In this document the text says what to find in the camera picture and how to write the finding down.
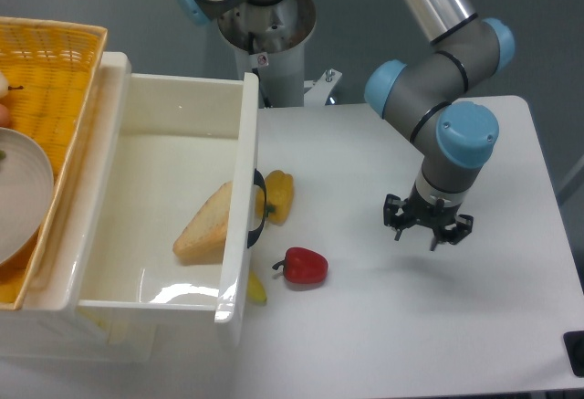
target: yellow basket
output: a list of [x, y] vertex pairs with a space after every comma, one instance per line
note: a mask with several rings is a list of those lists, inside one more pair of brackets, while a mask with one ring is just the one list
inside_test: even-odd
[[0, 310], [22, 307], [40, 265], [107, 36], [98, 26], [0, 17], [0, 71], [12, 87], [23, 86], [0, 102], [10, 110], [11, 128], [45, 150], [55, 174], [38, 236], [0, 267]]

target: bell pepper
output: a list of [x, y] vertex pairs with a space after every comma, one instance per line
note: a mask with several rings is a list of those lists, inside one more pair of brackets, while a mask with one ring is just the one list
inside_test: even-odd
[[[280, 170], [273, 171], [266, 177], [267, 220], [282, 225], [286, 222], [292, 199], [294, 198], [294, 178]], [[264, 193], [255, 195], [255, 214], [262, 217], [264, 213]]]
[[280, 267], [284, 267], [284, 277], [288, 282], [301, 284], [320, 283], [329, 271], [329, 263], [324, 256], [303, 247], [289, 248], [284, 260], [272, 268], [278, 270]]

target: bread slice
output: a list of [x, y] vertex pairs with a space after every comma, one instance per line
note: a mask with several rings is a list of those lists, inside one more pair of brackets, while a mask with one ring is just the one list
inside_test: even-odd
[[227, 238], [232, 182], [223, 184], [199, 209], [172, 246], [180, 259], [197, 259], [222, 250]]

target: yellow bell pepper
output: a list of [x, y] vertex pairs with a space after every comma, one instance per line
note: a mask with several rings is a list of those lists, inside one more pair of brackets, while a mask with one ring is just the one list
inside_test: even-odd
[[[294, 178], [280, 170], [273, 171], [266, 177], [267, 220], [282, 225], [288, 218], [292, 199], [294, 198]], [[262, 217], [264, 213], [264, 192], [255, 195], [255, 214]]]

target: table surface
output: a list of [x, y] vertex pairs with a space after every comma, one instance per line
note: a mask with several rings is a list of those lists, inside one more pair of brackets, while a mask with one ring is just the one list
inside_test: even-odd
[[[395, 397], [584, 386], [562, 335], [584, 328], [568, 241], [529, 109], [475, 99], [500, 122], [491, 161], [463, 204], [474, 232], [428, 247], [382, 223], [422, 157], [366, 105], [261, 110], [258, 168], [295, 176], [283, 226], [268, 226], [252, 268], [268, 303], [248, 304], [235, 357], [212, 331], [160, 327], [146, 364], [0, 360], [3, 397]], [[271, 266], [286, 249], [329, 262], [325, 283], [290, 287]], [[233, 373], [233, 384], [222, 382]]]

